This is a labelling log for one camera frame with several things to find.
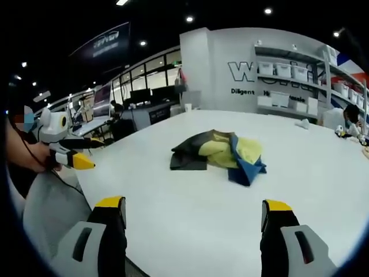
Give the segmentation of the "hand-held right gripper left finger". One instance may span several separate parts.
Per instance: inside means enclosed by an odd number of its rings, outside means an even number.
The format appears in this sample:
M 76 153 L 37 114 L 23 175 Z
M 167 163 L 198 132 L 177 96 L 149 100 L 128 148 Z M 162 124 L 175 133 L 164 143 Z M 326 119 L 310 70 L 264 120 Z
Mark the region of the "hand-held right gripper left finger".
M 51 265 L 58 276 L 125 276 L 126 199 L 100 200 L 61 239 Z

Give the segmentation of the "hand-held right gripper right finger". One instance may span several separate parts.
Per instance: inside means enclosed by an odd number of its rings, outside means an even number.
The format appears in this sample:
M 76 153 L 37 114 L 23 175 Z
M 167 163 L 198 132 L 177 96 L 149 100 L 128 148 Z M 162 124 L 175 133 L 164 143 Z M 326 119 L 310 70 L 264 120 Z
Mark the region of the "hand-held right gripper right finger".
M 262 202 L 262 276 L 332 276 L 328 245 L 284 202 Z

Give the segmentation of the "person's left hand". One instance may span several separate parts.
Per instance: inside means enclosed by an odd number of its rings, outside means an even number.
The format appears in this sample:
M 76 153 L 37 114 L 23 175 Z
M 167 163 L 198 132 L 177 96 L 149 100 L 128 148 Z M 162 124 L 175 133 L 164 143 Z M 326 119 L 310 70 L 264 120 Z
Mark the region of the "person's left hand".
M 50 157 L 49 147 L 38 142 L 36 144 L 28 144 L 28 149 L 31 153 L 28 168 L 37 173 L 46 171 L 47 160 Z

